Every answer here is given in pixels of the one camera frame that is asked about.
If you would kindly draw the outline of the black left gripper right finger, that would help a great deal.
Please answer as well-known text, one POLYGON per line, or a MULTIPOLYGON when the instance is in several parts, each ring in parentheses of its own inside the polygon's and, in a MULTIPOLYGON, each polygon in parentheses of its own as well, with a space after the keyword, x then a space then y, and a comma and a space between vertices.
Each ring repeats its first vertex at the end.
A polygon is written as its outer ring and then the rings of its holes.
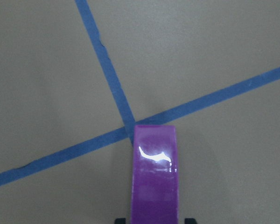
POLYGON ((197 221, 195 218, 185 218, 184 223, 185 224, 197 224, 197 221))

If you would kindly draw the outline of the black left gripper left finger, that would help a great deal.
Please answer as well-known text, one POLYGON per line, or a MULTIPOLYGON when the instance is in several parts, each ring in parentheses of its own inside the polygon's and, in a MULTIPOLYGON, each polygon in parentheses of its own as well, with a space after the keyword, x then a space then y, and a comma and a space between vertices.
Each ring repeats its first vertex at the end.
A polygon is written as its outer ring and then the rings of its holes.
POLYGON ((115 224, 126 224, 126 219, 125 218, 116 218, 115 224))

